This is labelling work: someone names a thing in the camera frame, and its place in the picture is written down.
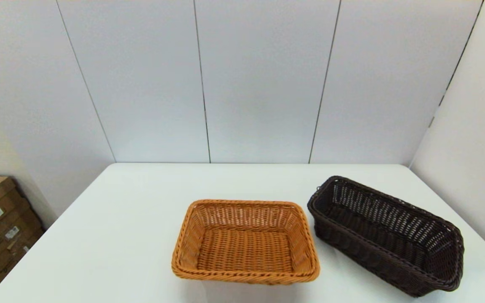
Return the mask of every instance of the woven pattern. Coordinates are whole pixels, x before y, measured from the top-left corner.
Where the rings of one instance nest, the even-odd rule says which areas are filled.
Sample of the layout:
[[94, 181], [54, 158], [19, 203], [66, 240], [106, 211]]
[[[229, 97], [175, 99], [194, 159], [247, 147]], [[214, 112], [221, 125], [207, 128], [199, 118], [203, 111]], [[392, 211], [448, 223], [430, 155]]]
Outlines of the woven pattern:
[[181, 278], [256, 284], [308, 282], [319, 275], [303, 210], [272, 201], [195, 201], [171, 268]]
[[460, 231], [423, 209], [344, 177], [310, 198], [319, 238], [413, 297], [458, 288]]

